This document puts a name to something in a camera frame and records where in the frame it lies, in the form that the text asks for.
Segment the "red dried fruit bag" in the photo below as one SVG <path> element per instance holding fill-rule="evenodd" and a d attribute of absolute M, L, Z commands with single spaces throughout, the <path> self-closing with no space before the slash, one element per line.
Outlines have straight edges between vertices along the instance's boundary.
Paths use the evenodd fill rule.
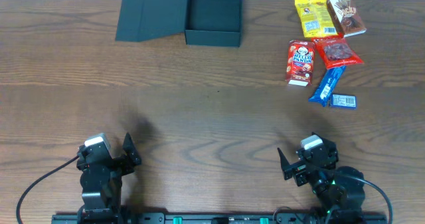
<path fill-rule="evenodd" d="M 323 59 L 327 70 L 364 63 L 343 37 L 315 37 L 311 40 L 315 44 L 320 57 Z"/>

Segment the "yellow candy bag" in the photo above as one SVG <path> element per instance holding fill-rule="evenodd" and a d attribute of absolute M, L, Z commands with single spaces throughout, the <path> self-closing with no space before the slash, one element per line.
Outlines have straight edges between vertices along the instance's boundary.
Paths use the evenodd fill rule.
<path fill-rule="evenodd" d="M 337 35 L 327 0 L 294 0 L 305 38 Z"/>

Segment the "Pocky chocolate stick box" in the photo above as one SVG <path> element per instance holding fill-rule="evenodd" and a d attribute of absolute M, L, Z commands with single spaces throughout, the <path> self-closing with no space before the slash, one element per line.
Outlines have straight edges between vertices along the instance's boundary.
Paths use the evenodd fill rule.
<path fill-rule="evenodd" d="M 367 28 L 353 0 L 327 0 L 327 7 L 334 24 L 344 37 L 366 32 Z"/>

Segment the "dark green gift box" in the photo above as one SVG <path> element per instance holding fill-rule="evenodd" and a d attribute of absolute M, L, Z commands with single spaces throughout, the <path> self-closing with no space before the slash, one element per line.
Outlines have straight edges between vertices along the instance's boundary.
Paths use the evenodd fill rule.
<path fill-rule="evenodd" d="M 187 45 L 239 47 L 243 0 L 122 0 L 116 40 L 142 42 L 178 33 Z"/>

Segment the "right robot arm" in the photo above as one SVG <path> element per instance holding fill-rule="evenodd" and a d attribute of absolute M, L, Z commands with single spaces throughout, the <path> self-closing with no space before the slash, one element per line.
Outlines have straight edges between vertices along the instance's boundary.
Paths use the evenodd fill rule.
<path fill-rule="evenodd" d="M 335 142 L 313 132 L 301 141 L 298 162 L 290 164 L 281 149 L 278 153 L 284 179 L 293 178 L 299 187 L 309 184 L 332 218 L 353 222 L 361 216 L 363 173 L 349 166 L 336 167 L 339 156 Z"/>

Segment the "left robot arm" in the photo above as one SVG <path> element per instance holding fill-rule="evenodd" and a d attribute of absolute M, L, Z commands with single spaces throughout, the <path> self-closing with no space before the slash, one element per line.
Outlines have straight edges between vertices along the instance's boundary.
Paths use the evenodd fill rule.
<path fill-rule="evenodd" d="M 122 216 L 122 177 L 141 165 L 141 157 L 130 134 L 125 135 L 122 148 L 124 153 L 113 158 L 104 133 L 88 138 L 79 147 L 76 167 L 82 171 L 80 185 L 87 221 L 118 222 Z"/>

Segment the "blue cookie roll pack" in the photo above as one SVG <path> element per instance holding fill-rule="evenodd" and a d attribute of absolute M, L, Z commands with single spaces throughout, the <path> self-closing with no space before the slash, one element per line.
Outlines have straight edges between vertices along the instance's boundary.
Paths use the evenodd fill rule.
<path fill-rule="evenodd" d="M 316 91 L 313 93 L 313 96 L 309 98 L 308 101 L 317 102 L 323 107 L 326 107 L 334 88 L 337 86 L 337 83 L 345 70 L 346 66 L 327 70 Z"/>

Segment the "small blue snack packet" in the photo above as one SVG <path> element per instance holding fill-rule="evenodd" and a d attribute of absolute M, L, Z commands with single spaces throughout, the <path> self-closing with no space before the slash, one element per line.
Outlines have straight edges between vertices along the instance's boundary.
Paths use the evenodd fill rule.
<path fill-rule="evenodd" d="M 355 96 L 332 94 L 329 106 L 333 108 L 346 108 L 354 110 L 357 108 L 357 99 Z"/>

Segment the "red Hello Panda box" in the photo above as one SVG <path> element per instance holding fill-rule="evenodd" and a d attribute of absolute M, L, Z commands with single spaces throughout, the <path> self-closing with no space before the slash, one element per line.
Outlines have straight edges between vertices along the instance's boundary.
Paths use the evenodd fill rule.
<path fill-rule="evenodd" d="M 311 85 L 315 45 L 309 41 L 292 40 L 289 42 L 286 81 L 297 86 Z"/>

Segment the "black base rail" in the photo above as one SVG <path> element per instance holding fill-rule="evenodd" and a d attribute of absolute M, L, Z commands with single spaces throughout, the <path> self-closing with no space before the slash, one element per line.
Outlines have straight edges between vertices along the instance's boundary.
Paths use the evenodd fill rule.
<path fill-rule="evenodd" d="M 78 220 L 75 215 L 53 215 L 52 224 L 77 224 L 77 223 L 132 223 L 132 224 L 294 224 L 294 223 L 325 223 L 325 217 L 314 217 L 307 213 L 278 213 L 273 215 L 243 214 L 163 214 L 140 213 L 130 215 L 123 221 L 89 221 L 88 217 Z M 363 219 L 355 221 L 336 222 L 330 218 L 328 223 L 388 223 L 384 215 L 364 215 Z"/>

